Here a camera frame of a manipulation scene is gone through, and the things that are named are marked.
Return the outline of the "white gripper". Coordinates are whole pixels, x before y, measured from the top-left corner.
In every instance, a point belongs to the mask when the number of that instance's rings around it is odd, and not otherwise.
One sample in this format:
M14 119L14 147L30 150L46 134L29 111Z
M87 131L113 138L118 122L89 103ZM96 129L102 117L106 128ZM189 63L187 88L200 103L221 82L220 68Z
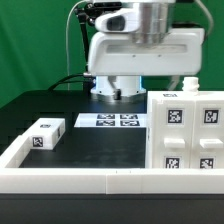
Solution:
M93 76L172 76L167 86L173 91L179 76L196 75L202 64L202 28L174 28L158 45L139 45L129 34L98 32L92 38L88 71ZM121 99L114 89L113 99Z

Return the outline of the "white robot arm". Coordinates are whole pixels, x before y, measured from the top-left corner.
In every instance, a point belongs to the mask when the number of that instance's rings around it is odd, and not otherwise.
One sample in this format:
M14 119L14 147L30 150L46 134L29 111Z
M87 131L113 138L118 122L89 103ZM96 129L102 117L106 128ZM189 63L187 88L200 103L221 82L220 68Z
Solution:
M179 0L93 0L121 4L95 21L88 55L88 73L96 79L96 100L131 102L143 98L143 76L194 76L202 64L202 44L214 20L201 0L208 27L172 26Z

